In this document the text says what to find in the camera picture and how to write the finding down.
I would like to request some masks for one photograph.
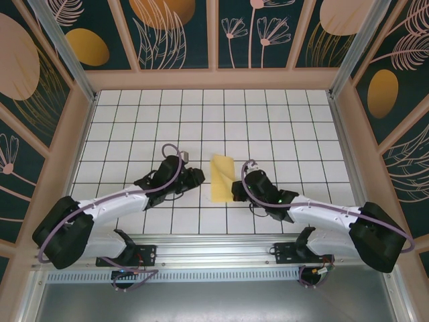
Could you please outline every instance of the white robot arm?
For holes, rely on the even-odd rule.
[[[177,179],[166,186],[166,182],[178,171],[178,161],[177,156],[168,156],[157,171],[150,172],[135,181],[134,185],[115,194],[84,201],[61,198],[34,231],[33,240],[40,247],[47,242],[44,253],[59,269],[80,258],[107,257],[127,263],[135,256],[137,249],[131,238],[118,229],[106,233],[99,228],[122,216],[155,207],[167,195],[186,192],[204,182],[200,169],[182,166]],[[304,229],[297,239],[299,256],[332,254],[356,257],[380,272],[391,272],[393,269],[406,234],[378,205],[366,203],[364,207],[341,207],[315,202],[292,191],[277,190],[265,172],[257,167],[248,169],[245,182],[246,187],[242,181],[233,183],[235,201],[263,207],[276,220],[304,223],[311,227]],[[163,185],[166,187],[162,190],[144,193]],[[61,220],[83,208],[85,210],[80,215],[52,235]],[[362,214],[373,220],[364,220],[349,213]]]
[[[278,221],[309,225],[296,242],[300,257],[305,254],[356,257],[380,272],[391,272],[406,239],[412,242],[375,203],[367,202],[363,207],[319,203],[293,191],[278,190],[255,162],[246,164],[244,179],[232,185],[234,201],[264,208]]]
[[[155,207],[172,193],[181,194],[200,186],[205,180],[202,170],[185,168],[187,163],[186,152],[183,152],[182,161],[178,156],[167,156],[158,170],[122,191],[83,201],[62,197],[34,231],[33,240],[42,249],[45,247],[45,255],[58,269],[69,267],[80,258],[94,257],[118,259],[126,266],[135,257],[138,247],[125,232],[119,229],[105,232],[101,227],[128,214]],[[79,214],[67,220],[72,213]]]

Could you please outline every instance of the purple cable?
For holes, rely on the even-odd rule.
[[[180,174],[180,171],[181,171],[181,169],[182,169],[182,164],[183,164],[183,160],[182,160],[182,156],[180,155],[180,151],[179,151],[179,149],[175,146],[175,145],[173,145],[173,144],[171,144],[171,143],[167,143],[167,144],[164,144],[163,146],[162,146],[162,155],[166,158],[167,156],[166,156],[166,154],[164,153],[164,149],[166,148],[166,147],[168,147],[168,146],[171,146],[173,149],[175,149],[176,150],[176,155],[179,157],[179,165],[178,165],[178,167],[177,167],[177,171],[176,171],[176,173],[173,175],[173,177],[166,183],[166,184],[163,184],[162,186],[159,186],[158,188],[154,188],[154,189],[149,189],[149,190],[146,190],[146,191],[131,191],[130,193],[117,193],[116,195],[111,195],[111,196],[109,196],[109,197],[105,197],[105,198],[102,198],[102,199],[100,199],[100,200],[98,200],[98,201],[96,201],[96,202],[94,202],[94,203],[92,203],[92,204],[89,204],[89,205],[86,205],[86,206],[84,206],[84,207],[82,207],[82,208],[79,208],[79,209],[77,209],[77,210],[75,210],[75,211],[73,211],[71,214],[69,214],[69,215],[67,215],[63,220],[61,220],[58,224],[57,224],[57,226],[55,226],[55,228],[49,233],[49,235],[47,236],[47,238],[45,239],[45,241],[43,242],[43,244],[42,244],[42,246],[41,246],[41,248],[40,248],[40,251],[39,251],[39,254],[38,254],[38,260],[39,260],[39,262],[41,262],[41,263],[43,263],[43,264],[47,264],[47,263],[50,263],[50,260],[44,260],[43,259],[43,253],[44,253],[44,251],[45,251],[45,249],[46,249],[46,246],[49,244],[49,242],[51,241],[51,239],[52,239],[52,237],[54,237],[54,235],[56,234],[56,232],[58,231],[58,230],[60,230],[60,228],[67,222],[67,221],[69,221],[70,219],[72,219],[73,217],[75,217],[75,216],[77,216],[79,213],[82,213],[83,211],[85,211],[85,210],[87,210],[87,209],[90,209],[90,208],[92,208],[92,207],[94,207],[94,206],[98,206],[98,205],[100,205],[101,203],[105,203],[106,201],[110,201],[110,200],[113,200],[113,199],[116,199],[116,198],[120,198],[120,197],[124,197],[124,196],[131,196],[131,195],[143,195],[143,194],[146,194],[146,193],[155,193],[155,192],[157,192],[157,191],[160,191],[160,190],[162,190],[162,189],[164,189],[164,188],[166,188],[167,186],[169,186],[170,184],[172,184],[176,179],[177,179],[177,177],[179,176],[179,174]],[[121,266],[121,265],[118,265],[118,264],[116,264],[116,263],[114,263],[110,258],[107,258],[107,257],[102,257],[102,259],[104,260],[104,261],[106,261],[106,262],[108,262],[110,265],[114,265],[114,266],[116,266],[117,268],[120,268],[120,269],[122,269],[122,270],[125,270],[125,271],[127,271],[127,272],[132,272],[132,273],[153,273],[153,274],[151,274],[151,275],[149,275],[147,278],[145,278],[143,281],[141,281],[141,282],[139,282],[139,283],[137,283],[137,285],[138,286],[141,286],[146,280],[148,280],[149,278],[151,278],[153,275],[155,275],[156,273],[158,273],[158,270],[136,270],[136,269],[132,269],[132,268],[127,268],[127,267],[124,267],[124,266]]]
[[[246,191],[246,193],[249,195],[249,197],[251,197],[256,203],[258,203],[261,206],[265,206],[265,207],[271,207],[271,208],[287,208],[287,207],[318,207],[318,208],[324,208],[324,209],[328,209],[328,210],[332,210],[335,211],[337,213],[344,213],[343,210],[341,209],[337,209],[336,207],[333,206],[329,206],[329,205],[323,205],[320,203],[264,203],[263,201],[260,201],[259,199],[257,199],[252,192],[249,190],[249,188],[247,187],[247,184],[244,180],[245,178],[245,169],[247,167],[248,164],[252,163],[252,165],[256,165],[256,161],[254,160],[248,160],[244,163],[243,167],[241,168],[241,182],[243,183],[243,187],[244,190]],[[364,220],[368,220],[372,223],[376,223],[378,225],[381,225],[383,227],[386,227],[390,230],[392,230],[393,232],[401,235],[402,237],[406,238],[409,242],[410,242],[410,246],[409,248],[406,248],[404,250],[401,251],[401,253],[408,253],[411,252],[415,247],[416,244],[414,243],[414,240],[412,239],[411,236],[409,236],[407,233],[403,232],[402,230],[396,228],[395,226],[392,226],[388,223],[385,223],[384,221],[378,220],[378,219],[374,219],[371,218],[369,216],[363,215],[361,213],[355,213],[353,211],[349,211],[347,212],[347,215],[352,215],[358,218],[362,218]]]

